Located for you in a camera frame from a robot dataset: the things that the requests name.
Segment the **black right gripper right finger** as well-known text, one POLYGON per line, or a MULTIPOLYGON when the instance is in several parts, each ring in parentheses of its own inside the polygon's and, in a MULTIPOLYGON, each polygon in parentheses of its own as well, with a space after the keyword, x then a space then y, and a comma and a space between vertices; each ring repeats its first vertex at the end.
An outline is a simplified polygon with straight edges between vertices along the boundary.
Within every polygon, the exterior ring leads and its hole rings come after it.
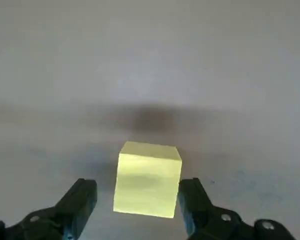
POLYGON ((178 201, 189 240, 293 240, 281 223, 258 219, 245 223, 232 210, 212 204, 198 178, 179 182, 178 201))

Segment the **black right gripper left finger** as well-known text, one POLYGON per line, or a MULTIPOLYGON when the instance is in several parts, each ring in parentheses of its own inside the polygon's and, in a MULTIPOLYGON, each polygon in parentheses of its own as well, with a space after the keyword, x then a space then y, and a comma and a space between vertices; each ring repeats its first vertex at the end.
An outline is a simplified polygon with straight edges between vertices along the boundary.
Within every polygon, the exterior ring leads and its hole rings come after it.
POLYGON ((10 227, 0 220, 0 240, 77 240, 97 201, 97 182, 79 178, 55 206, 33 211, 10 227))

